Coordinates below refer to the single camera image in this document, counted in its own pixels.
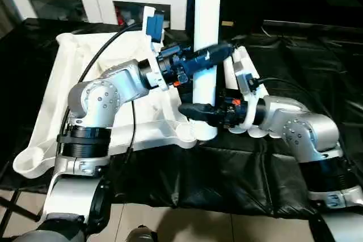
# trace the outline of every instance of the white plastic tray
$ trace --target white plastic tray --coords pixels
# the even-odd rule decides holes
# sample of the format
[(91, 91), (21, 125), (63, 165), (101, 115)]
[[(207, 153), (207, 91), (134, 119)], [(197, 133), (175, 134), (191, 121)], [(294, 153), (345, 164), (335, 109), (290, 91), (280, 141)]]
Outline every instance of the white plastic tray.
[[(53, 70), (49, 78), (43, 102), (39, 110), (29, 146), (14, 160), (14, 170), (33, 179), (54, 166), (56, 158), (56, 137), (66, 108), (69, 90), (75, 85), (81, 73), (99, 48), (114, 33), (73, 35), (63, 33), (57, 36), (60, 44)], [(115, 40), (100, 56), (87, 74), (85, 81), (97, 78), (105, 69), (127, 60), (142, 61), (147, 58), (146, 45), (140, 43), (142, 31), (127, 32)], [(153, 44), (159, 51), (162, 44)], [(150, 91), (146, 97), (135, 101), (136, 136), (134, 149), (179, 145), (191, 148), (196, 139), (186, 117), (179, 113), (180, 98), (177, 89), (168, 91), (159, 88)], [(120, 154), (130, 144), (133, 131), (133, 117), (130, 103), (124, 104), (115, 118), (112, 129), (109, 154)]]

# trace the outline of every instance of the white cylinder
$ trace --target white cylinder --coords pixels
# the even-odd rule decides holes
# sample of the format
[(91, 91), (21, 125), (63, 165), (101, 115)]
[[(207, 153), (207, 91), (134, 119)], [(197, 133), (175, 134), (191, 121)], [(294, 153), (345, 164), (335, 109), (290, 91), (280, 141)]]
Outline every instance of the white cylinder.
[[(221, 0), (195, 0), (194, 50), (218, 43)], [(193, 76), (193, 103), (216, 102), (217, 67), (199, 71)], [(193, 121), (192, 131), (196, 139), (207, 141), (217, 135), (217, 128), (206, 122)]]

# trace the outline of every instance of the tiled floor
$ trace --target tiled floor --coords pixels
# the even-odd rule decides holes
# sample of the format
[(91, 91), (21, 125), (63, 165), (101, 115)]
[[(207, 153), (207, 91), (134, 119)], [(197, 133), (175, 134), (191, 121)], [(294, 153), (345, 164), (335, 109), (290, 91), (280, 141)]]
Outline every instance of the tiled floor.
[[(11, 198), (10, 192), (0, 196)], [(18, 205), (38, 213), (45, 196), (22, 193)], [(0, 218), (4, 210), (0, 207)], [(138, 204), (112, 205), (106, 229), (89, 238), (90, 242), (123, 242), (139, 225), (157, 231), (160, 242), (313, 242), (309, 226), (303, 220), (273, 219), (265, 216), (241, 216), (194, 209), (152, 208)], [(20, 215), (11, 216), (5, 237), (37, 227), (37, 223)]]

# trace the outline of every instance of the black plastic sheet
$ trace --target black plastic sheet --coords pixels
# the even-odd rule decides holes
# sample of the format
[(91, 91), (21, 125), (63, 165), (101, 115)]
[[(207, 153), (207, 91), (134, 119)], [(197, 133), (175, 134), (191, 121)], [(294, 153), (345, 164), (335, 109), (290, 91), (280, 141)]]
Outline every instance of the black plastic sheet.
[[(64, 32), (116, 31), (117, 26), (28, 19), (0, 41), (2, 60), (10, 58), (2, 139), (2, 189), (46, 193), (52, 171), (27, 180), (12, 170), (12, 160), (29, 141), (55, 59), (55, 37)], [(288, 40), (247, 36), (244, 44), (262, 77), (280, 77), (312, 90), (341, 131), (353, 170), (363, 184), (363, 94), (357, 45), (325, 44), (317, 39)], [(320, 111), (291, 86), (267, 83), (271, 95), (287, 96)], [(298, 165), (280, 139), (255, 139), (221, 130), (218, 136), (185, 150), (164, 146), (135, 151), (112, 160), (115, 202), (192, 207), (234, 214), (308, 218), (316, 213), (307, 201)]]

